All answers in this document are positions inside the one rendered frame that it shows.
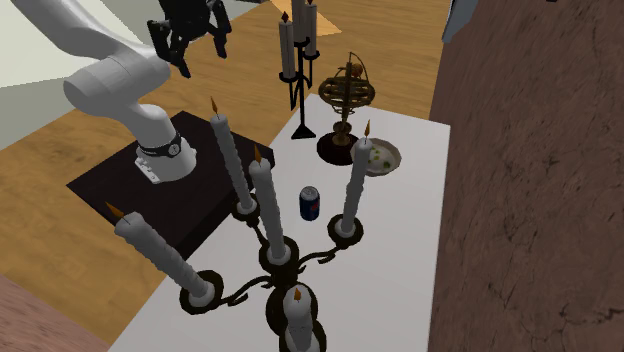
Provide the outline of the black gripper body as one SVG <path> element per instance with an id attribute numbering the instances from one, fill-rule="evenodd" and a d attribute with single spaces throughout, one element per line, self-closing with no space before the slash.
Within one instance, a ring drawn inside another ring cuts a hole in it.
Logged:
<path id="1" fill-rule="evenodd" d="M 192 41 L 216 30 L 210 23 L 212 0 L 158 1 L 174 37 Z"/>

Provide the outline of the grey bowl with green bits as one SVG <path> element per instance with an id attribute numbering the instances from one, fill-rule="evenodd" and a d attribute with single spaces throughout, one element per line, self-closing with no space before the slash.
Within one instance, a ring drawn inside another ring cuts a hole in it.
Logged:
<path id="1" fill-rule="evenodd" d="M 402 157 L 396 146 L 379 138 L 369 138 L 369 141 L 372 148 L 367 163 L 367 176 L 387 175 L 399 167 Z"/>

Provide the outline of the dark robot stand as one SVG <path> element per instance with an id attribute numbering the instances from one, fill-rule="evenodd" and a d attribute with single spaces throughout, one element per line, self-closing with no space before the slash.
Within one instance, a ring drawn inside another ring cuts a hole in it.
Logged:
<path id="1" fill-rule="evenodd" d="M 197 151 L 197 165 L 186 177 L 154 184 L 134 164 L 133 142 L 67 187 L 111 224 L 109 209 L 136 211 L 187 259 L 231 214 L 237 199 L 209 121 L 181 111 L 174 127 Z"/>

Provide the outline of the brass armillary sphere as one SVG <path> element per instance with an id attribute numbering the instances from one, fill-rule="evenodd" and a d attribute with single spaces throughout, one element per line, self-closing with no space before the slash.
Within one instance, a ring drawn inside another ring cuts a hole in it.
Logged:
<path id="1" fill-rule="evenodd" d="M 317 154 L 331 165 L 350 165 L 350 151 L 358 138 L 351 133 L 352 125 L 348 118 L 355 113 L 356 108 L 370 105 L 376 95 L 361 58 L 350 52 L 347 63 L 339 67 L 333 77 L 320 84 L 318 94 L 340 115 L 340 120 L 333 124 L 330 133 L 319 138 L 316 144 Z"/>

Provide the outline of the blue drink can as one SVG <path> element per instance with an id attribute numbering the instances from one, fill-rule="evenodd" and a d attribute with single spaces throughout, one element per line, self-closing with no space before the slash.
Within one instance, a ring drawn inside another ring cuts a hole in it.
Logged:
<path id="1" fill-rule="evenodd" d="M 300 215 L 306 221 L 314 221 L 320 213 L 320 194 L 313 186 L 305 186 L 299 194 Z"/>

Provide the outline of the black five-candle candelabra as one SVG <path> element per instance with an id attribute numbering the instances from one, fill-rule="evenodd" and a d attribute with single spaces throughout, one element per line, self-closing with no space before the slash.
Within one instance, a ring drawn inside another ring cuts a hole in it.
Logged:
<path id="1" fill-rule="evenodd" d="M 327 227 L 335 246 L 304 257 L 299 256 L 297 243 L 283 234 L 270 163 L 258 150 L 254 151 L 249 171 L 256 192 L 249 195 L 251 203 L 248 208 L 235 206 L 233 216 L 256 232 L 261 244 L 258 261 L 266 274 L 250 280 L 229 296 L 223 295 L 224 283 L 220 274 L 213 270 L 195 271 L 145 222 L 142 215 L 136 212 L 125 215 L 111 207 L 111 212 L 118 218 L 115 234 L 181 287 L 180 306 L 188 314 L 199 315 L 222 305 L 238 305 L 248 298 L 249 288 L 261 284 L 272 290 L 265 316 L 271 330 L 279 337 L 279 352 L 327 352 L 326 334 L 318 321 L 318 299 L 307 284 L 298 280 L 298 275 L 305 270 L 308 260 L 327 263 L 335 258 L 336 252 L 362 239 L 364 230 L 356 213 L 372 147 L 372 140 L 367 137 L 353 145 L 354 165 L 344 209 L 331 218 Z"/>

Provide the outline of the black three-candle candelabra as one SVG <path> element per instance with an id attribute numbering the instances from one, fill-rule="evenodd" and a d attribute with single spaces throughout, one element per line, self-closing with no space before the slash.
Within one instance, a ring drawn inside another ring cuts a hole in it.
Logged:
<path id="1" fill-rule="evenodd" d="M 305 124 L 305 89 L 312 87 L 313 62 L 317 50 L 317 5 L 313 0 L 290 0 L 291 14 L 284 12 L 279 22 L 282 71 L 279 79 L 289 85 L 290 109 L 299 106 L 300 122 L 291 138 L 311 139 L 316 135 Z"/>

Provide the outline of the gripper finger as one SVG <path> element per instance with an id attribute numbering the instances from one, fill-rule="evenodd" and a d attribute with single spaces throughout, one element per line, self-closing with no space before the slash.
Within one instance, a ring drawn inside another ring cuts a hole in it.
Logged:
<path id="1" fill-rule="evenodd" d="M 227 35 L 232 31 L 229 16 L 222 0 L 207 0 L 207 5 L 216 20 L 215 26 L 209 26 L 209 33 L 213 36 L 217 55 L 226 59 Z"/>
<path id="2" fill-rule="evenodd" d="M 176 66 L 183 77 L 190 78 L 191 74 L 184 59 L 186 47 L 174 34 L 170 22 L 148 20 L 147 28 L 158 57 Z"/>

